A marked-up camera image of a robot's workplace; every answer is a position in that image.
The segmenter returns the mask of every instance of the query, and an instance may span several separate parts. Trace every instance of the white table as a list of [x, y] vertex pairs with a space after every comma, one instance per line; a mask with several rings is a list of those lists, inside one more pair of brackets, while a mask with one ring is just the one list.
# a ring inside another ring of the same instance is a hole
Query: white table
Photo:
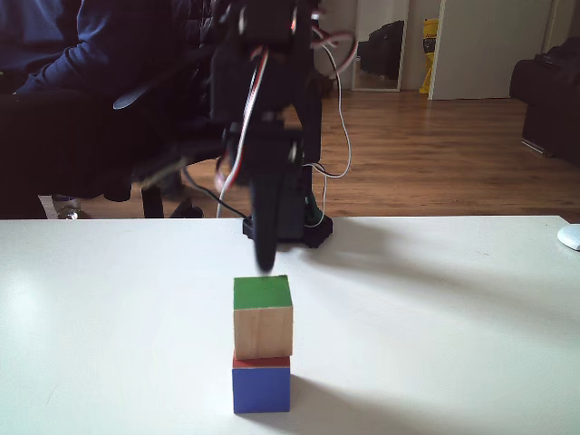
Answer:
[[280, 253], [293, 409], [232, 413], [237, 220], [0, 222], [1, 434], [580, 433], [559, 217], [336, 219]]

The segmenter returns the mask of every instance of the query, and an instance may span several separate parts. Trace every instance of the wooden floor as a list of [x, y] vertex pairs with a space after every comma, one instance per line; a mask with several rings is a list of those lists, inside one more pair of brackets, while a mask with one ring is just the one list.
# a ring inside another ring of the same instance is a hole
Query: wooden floor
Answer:
[[[353, 167], [346, 178], [329, 181], [331, 217], [560, 215], [580, 222], [580, 169], [521, 144], [523, 103], [351, 92], [343, 109]], [[333, 172], [343, 170], [347, 157], [340, 125], [336, 100], [325, 101], [323, 164]], [[210, 161], [190, 170], [210, 187], [214, 168]], [[317, 177], [318, 195], [322, 185]], [[232, 191], [227, 201], [250, 209], [244, 190]], [[215, 216], [211, 200], [196, 194], [195, 202]], [[98, 198], [83, 208], [93, 218], [142, 218], [138, 191], [127, 203]]]

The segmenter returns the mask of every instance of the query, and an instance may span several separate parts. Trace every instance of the black cable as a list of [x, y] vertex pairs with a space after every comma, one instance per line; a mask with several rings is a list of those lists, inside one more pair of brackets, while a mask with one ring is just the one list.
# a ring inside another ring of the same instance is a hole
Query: black cable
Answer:
[[189, 175], [189, 171], [188, 171], [187, 168], [184, 168], [183, 169], [183, 175], [185, 176], [186, 179], [188, 179], [189, 183], [193, 186], [194, 189], [197, 189], [200, 192], [205, 193], [210, 198], [212, 198], [214, 201], [216, 201], [218, 204], [221, 204], [221, 206], [223, 208], [227, 208], [229, 211], [231, 211], [233, 213], [236, 213], [241, 218], [243, 218], [243, 219], [249, 219], [249, 217], [246, 216], [244, 213], [242, 213], [241, 211], [236, 210], [233, 207], [230, 207], [224, 201], [222, 201], [221, 199], [219, 199], [218, 196], [216, 194], [214, 194], [214, 192], [212, 192], [208, 188], [204, 188], [203, 186], [200, 186], [198, 183], [196, 183], [196, 181], [193, 179], [193, 177], [191, 177], [191, 175]]

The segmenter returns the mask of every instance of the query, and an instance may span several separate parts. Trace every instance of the stacked blocks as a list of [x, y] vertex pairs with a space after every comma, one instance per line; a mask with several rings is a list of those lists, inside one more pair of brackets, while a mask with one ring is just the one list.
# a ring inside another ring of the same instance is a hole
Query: stacked blocks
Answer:
[[293, 307], [287, 276], [237, 278], [234, 412], [290, 411]]

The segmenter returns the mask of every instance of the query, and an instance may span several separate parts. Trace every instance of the chair armrest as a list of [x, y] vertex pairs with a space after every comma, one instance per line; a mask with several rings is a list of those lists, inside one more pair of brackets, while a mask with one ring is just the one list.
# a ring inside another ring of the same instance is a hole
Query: chair armrest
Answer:
[[199, 62], [202, 59], [210, 57], [216, 51], [217, 46], [214, 44], [204, 45], [199, 47], [197, 50], [191, 50], [186, 52], [183, 57], [167, 71], [162, 72], [158, 76], [152, 78], [148, 82], [145, 82], [138, 86], [131, 92], [122, 95], [114, 104], [113, 109], [116, 111], [125, 109], [131, 106], [134, 102], [139, 100], [141, 97], [149, 94], [151, 91], [155, 90], [158, 86], [163, 84], [166, 80], [170, 79], [175, 74], [182, 71], [184, 68]]

